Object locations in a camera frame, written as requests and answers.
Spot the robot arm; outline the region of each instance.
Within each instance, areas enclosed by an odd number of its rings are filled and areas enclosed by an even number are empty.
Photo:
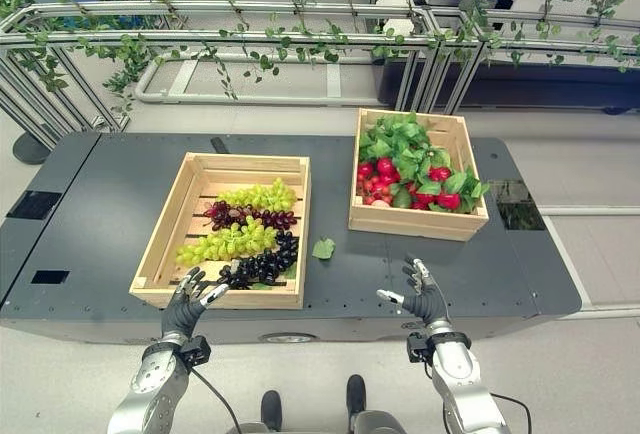
[[[204,337],[191,338],[193,330],[206,307],[229,289],[222,284],[192,298],[195,288],[202,293],[204,275],[196,267],[176,288],[162,314],[162,339],[144,351],[129,394],[111,417],[109,434],[159,434],[171,430],[173,413],[187,390],[191,368],[207,362],[211,352]]]
[[[482,384],[480,365],[469,351],[471,341],[454,330],[438,284],[420,259],[408,255],[405,260],[409,266],[402,270],[416,294],[404,297],[379,290],[378,296],[424,321],[425,334],[411,333],[407,352],[411,362],[432,367],[433,385],[444,402],[445,422],[453,434],[509,434],[498,406]]]

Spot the floor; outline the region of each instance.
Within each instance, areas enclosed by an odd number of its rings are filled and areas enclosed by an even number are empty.
[[[639,115],[464,115],[472,135],[505,140],[539,205],[638,205]],[[136,104],[128,130],[348,135],[354,119],[353,109],[341,108]],[[11,156],[19,134],[0,115],[2,213],[37,172]],[[553,222],[592,303],[640,303],[640,217]],[[492,390],[530,406],[534,432],[637,432],[640,318],[555,321],[479,340],[473,351]],[[140,346],[60,342],[0,329],[0,432],[104,431],[141,353]],[[440,401],[421,366],[407,362],[403,343],[216,346],[201,372],[241,421],[256,419],[262,392],[276,388],[284,400],[285,429],[344,432],[344,386],[358,372],[367,382],[370,408],[392,412],[407,432],[443,432]],[[522,411],[500,407],[513,432],[525,432]],[[221,432],[230,420],[192,379],[174,426],[173,432]]]

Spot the black glove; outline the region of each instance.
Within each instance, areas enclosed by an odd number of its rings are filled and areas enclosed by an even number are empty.
[[[405,262],[408,265],[402,267],[402,272],[409,276],[407,284],[414,289],[415,294],[401,296],[395,292],[379,290],[378,296],[401,304],[404,310],[421,318],[425,324],[431,324],[438,319],[448,320],[449,313],[444,296],[422,261],[407,254]]]
[[[168,334],[178,334],[190,339],[200,315],[206,310],[206,306],[222,296],[228,289],[226,284],[218,286],[214,291],[207,293],[203,299],[191,294],[195,288],[202,293],[204,289],[201,281],[205,272],[199,267],[191,269],[182,278],[176,287],[169,305],[162,313],[162,337]]]

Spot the wooden crate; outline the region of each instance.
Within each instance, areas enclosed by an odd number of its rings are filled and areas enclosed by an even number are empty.
[[[298,200],[293,211],[298,222],[291,226],[299,237],[295,278],[280,275],[271,289],[232,290],[210,307],[229,309],[300,309],[304,294],[304,274],[311,200],[310,160],[308,157],[237,156],[230,154],[187,153],[171,187],[160,218],[129,292],[156,307],[166,307],[173,291],[190,269],[177,266],[179,246],[196,243],[198,236],[211,232],[202,214],[207,202],[220,192],[271,185],[276,178],[295,190]],[[226,261],[199,264],[206,280],[216,280]]]
[[[376,121],[387,114],[409,114],[375,109],[360,109],[353,155],[353,178],[351,180],[351,205],[349,208],[349,229],[358,231],[386,232],[406,236],[433,237],[454,241],[469,240],[489,220],[484,198],[471,214],[417,211],[366,206],[362,196],[356,195],[356,175],[360,134],[374,127]],[[478,177],[473,159],[467,126],[463,117],[418,114],[417,122],[427,128],[431,143],[444,147],[451,155],[455,169],[471,166]]]

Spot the cable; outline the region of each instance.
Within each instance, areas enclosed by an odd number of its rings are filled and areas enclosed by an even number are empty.
[[[491,392],[490,394],[493,397],[497,397],[498,399],[504,399],[505,401],[510,401],[510,402],[513,402],[514,404],[518,404],[519,406],[521,406],[527,415],[527,434],[531,434],[533,432],[533,427],[531,423],[531,411],[529,411],[529,408],[524,402],[519,401],[518,399],[514,399],[513,397],[496,394],[495,392]],[[451,431],[449,430],[449,425],[447,424],[447,413],[444,407],[444,402],[442,403],[442,423],[444,424],[444,430],[446,431],[446,433],[451,434]]]
[[[531,411],[529,411],[529,408],[524,402],[519,401],[518,399],[514,399],[513,397],[496,394],[495,392],[492,392],[491,395],[493,397],[497,397],[498,399],[504,399],[505,401],[510,401],[521,406],[524,409],[525,414],[527,415],[527,434],[531,434],[533,432],[533,427],[531,424]]]
[[[233,412],[233,409],[231,409],[231,406],[229,405],[229,403],[227,402],[227,400],[224,398],[224,396],[222,394],[220,394],[218,392],[218,390],[213,387],[211,385],[211,383],[209,381],[207,381],[204,376],[202,374],[200,374],[198,371],[196,371],[194,368],[191,368],[191,372],[193,372],[196,377],[198,379],[200,379],[200,381],[202,381],[202,383],[207,386],[211,392],[213,392],[215,394],[215,396],[220,399],[220,402],[222,404],[224,404],[224,407],[227,408],[227,411],[229,411],[229,414],[231,414],[231,419],[233,419],[233,424],[236,426],[236,431],[237,434],[242,434],[242,430],[240,429],[240,423],[238,422],[238,418],[236,417],[236,414]]]

